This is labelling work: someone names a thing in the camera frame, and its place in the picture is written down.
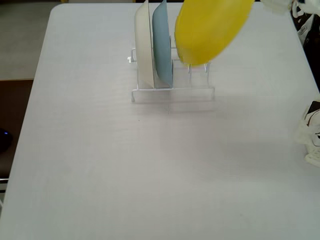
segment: clear plastic dish rack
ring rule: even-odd
[[[177,51],[176,47],[171,47],[171,51]],[[136,49],[132,48],[130,56],[127,58],[129,63],[137,63],[137,59],[135,58]],[[185,86],[182,87],[175,87],[175,64],[180,64],[185,68],[187,71],[187,77],[185,78]],[[135,93],[136,92],[158,92],[158,91],[179,91],[179,90],[211,90],[210,92],[210,100],[213,101],[215,97],[215,87],[210,84],[210,62],[203,64],[203,66],[197,66],[197,71],[201,70],[204,74],[205,84],[203,85],[195,85],[194,82],[196,81],[195,77],[193,77],[193,67],[190,64],[183,65],[180,62],[179,58],[172,59],[172,70],[173,70],[173,87],[158,87],[155,85],[155,88],[141,88],[139,87],[139,74],[137,70],[137,78],[136,78],[136,89],[131,91],[131,101],[134,103]]]

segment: dish rack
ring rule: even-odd
[[[135,48],[132,48],[130,52],[130,56],[127,58],[129,63],[137,63],[135,56]],[[180,62],[179,59],[172,59],[172,69],[174,69],[174,62]],[[134,103],[136,101],[135,99],[135,93],[136,92],[159,92],[159,91],[179,91],[179,90],[207,90],[210,89],[211,92],[211,97],[210,99],[213,101],[215,98],[215,87],[210,85],[209,77],[210,77],[210,64],[211,62],[207,62],[203,64],[203,70],[205,72],[205,77],[206,77],[206,85],[204,86],[194,86],[193,85],[193,67],[190,64],[186,65],[187,71],[188,71],[188,86],[187,87],[162,87],[162,88],[140,88],[139,87],[139,73],[137,74],[136,78],[136,89],[133,89],[131,91],[131,101]]]

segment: plate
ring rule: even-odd
[[[222,52],[245,24],[254,0],[185,0],[175,22],[180,60],[205,64]]]
[[[168,23],[167,0],[154,10],[152,15],[153,54],[159,79],[173,87],[171,43]]]
[[[154,58],[152,52],[149,2],[146,0],[134,16],[135,50],[138,65],[138,82],[155,88]]]

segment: white plate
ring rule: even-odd
[[[141,81],[155,88],[154,58],[151,45],[149,2],[146,0],[134,17],[135,49],[139,84]]]

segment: black object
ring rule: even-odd
[[[320,17],[314,15],[311,30],[306,35],[303,49],[308,59],[313,77],[320,89],[320,68],[319,68],[319,56],[320,56]]]
[[[0,153],[6,151],[10,147],[13,139],[14,138],[8,131],[0,128]]]

